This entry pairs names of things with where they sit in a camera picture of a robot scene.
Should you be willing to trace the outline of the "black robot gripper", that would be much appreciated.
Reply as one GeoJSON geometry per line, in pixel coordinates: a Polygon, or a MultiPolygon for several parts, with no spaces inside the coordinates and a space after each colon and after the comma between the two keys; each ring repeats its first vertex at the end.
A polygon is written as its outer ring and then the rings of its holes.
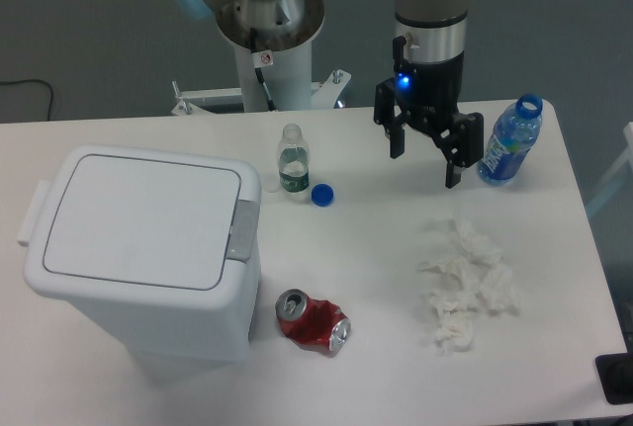
{"type": "Polygon", "coordinates": [[[457,110],[464,52],[418,63],[405,57],[406,44],[404,36],[393,39],[394,77],[376,86],[374,122],[385,130],[392,159],[405,152],[404,125],[429,136],[446,159],[445,187],[452,189],[484,154],[484,116],[457,110]]]}

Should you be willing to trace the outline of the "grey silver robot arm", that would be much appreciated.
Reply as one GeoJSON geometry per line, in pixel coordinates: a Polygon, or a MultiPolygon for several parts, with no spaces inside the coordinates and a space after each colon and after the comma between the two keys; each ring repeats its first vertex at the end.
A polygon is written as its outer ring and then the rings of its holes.
{"type": "Polygon", "coordinates": [[[391,75],[375,90],[374,120],[390,154],[405,150],[405,132],[430,137],[446,161],[446,186],[483,155],[483,119],[458,108],[469,0],[177,0],[191,15],[212,18],[232,46],[242,107],[247,112],[318,108],[312,44],[325,13],[356,31],[392,28],[382,49],[393,54],[391,75]]]}

